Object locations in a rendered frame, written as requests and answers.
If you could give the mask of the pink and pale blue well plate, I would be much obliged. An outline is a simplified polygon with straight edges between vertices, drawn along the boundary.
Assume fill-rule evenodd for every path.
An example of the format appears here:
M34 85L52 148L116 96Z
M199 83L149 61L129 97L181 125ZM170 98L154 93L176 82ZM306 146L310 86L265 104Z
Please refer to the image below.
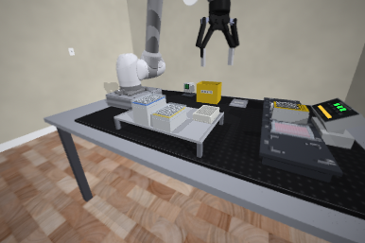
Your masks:
M315 139L311 128L305 125L298 125L298 124L272 120L271 129L272 131L276 131L284 135L290 135L304 139L307 138Z

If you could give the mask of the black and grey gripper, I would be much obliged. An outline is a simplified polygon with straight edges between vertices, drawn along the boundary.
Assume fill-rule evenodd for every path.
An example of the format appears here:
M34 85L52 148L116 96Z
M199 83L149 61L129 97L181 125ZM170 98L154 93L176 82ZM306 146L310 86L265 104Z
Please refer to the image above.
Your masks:
M231 1L230 0L212 0L209 3L209 17L203 17L200 19L200 31L196 42L196 47L200 48L200 66L205 67L206 48L208 41L210 40L215 30L221 30L229 45L228 52L228 65L233 65L235 48L239 46L238 33L237 33L237 19L230 19ZM210 27L203 38L204 30L207 22ZM228 27L228 24L231 28ZM223 30L224 29L224 30ZM232 38L233 37L233 38Z

